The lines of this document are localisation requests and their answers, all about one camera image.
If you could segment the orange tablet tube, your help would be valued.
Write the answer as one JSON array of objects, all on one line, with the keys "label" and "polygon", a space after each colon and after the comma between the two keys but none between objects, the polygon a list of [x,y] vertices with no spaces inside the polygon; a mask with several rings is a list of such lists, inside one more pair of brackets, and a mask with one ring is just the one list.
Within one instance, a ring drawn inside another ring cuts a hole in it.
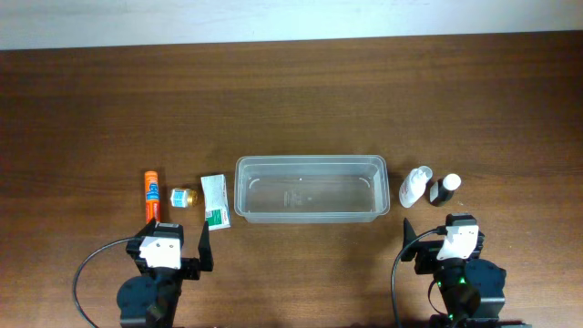
[{"label": "orange tablet tube", "polygon": [[150,170],[144,173],[146,223],[160,222],[159,175]]}]

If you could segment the small blue-label gold-cap bottle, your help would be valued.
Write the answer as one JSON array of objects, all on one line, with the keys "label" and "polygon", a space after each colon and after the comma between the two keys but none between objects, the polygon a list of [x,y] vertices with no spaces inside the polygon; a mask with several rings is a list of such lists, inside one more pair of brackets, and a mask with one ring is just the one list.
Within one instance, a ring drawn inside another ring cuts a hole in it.
[{"label": "small blue-label gold-cap bottle", "polygon": [[170,193],[170,204],[174,208],[190,208],[198,204],[199,194],[196,190],[175,188]]}]

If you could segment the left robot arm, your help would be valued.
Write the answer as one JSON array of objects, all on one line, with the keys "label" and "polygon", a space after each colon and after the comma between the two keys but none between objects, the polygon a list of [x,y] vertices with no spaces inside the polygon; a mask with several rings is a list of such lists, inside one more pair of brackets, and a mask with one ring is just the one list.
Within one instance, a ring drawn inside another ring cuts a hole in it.
[{"label": "left robot arm", "polygon": [[184,281],[197,281],[212,272],[210,226],[205,223],[199,238],[197,257],[181,254],[184,229],[175,223],[151,220],[126,246],[139,275],[118,289],[117,305],[123,327],[171,327],[174,323]]}]

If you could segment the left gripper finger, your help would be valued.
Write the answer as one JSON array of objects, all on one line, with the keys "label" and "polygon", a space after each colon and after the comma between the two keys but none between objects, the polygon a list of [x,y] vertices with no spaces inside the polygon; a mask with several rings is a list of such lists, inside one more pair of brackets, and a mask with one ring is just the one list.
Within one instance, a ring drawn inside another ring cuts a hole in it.
[{"label": "left gripper finger", "polygon": [[214,260],[210,247],[210,226],[206,221],[204,223],[200,238],[199,238],[199,270],[201,272],[212,272],[214,268]]},{"label": "left gripper finger", "polygon": [[137,234],[137,238],[144,238],[147,236],[152,236],[155,231],[158,222],[155,219],[151,219],[144,228],[142,228]]}]

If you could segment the white green medicine box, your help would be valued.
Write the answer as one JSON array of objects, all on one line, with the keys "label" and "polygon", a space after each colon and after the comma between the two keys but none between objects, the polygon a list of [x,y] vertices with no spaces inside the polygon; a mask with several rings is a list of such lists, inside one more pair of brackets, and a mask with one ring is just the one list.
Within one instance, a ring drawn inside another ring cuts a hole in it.
[{"label": "white green medicine box", "polygon": [[205,221],[209,230],[215,231],[230,227],[230,208],[227,195],[226,177],[212,175],[202,177],[201,187],[204,194]]}]

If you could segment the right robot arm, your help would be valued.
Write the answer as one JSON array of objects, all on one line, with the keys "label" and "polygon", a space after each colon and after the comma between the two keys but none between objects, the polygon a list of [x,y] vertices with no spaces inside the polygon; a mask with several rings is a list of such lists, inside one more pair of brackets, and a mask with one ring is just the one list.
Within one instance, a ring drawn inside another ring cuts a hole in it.
[{"label": "right robot arm", "polygon": [[502,321],[506,304],[506,270],[480,258],[485,235],[470,214],[449,214],[445,224],[417,234],[409,220],[403,222],[403,247],[390,276],[394,320],[400,320],[395,277],[401,262],[412,261],[417,275],[433,277],[428,293],[437,288],[445,305],[428,321],[429,327],[514,328],[521,321]]}]

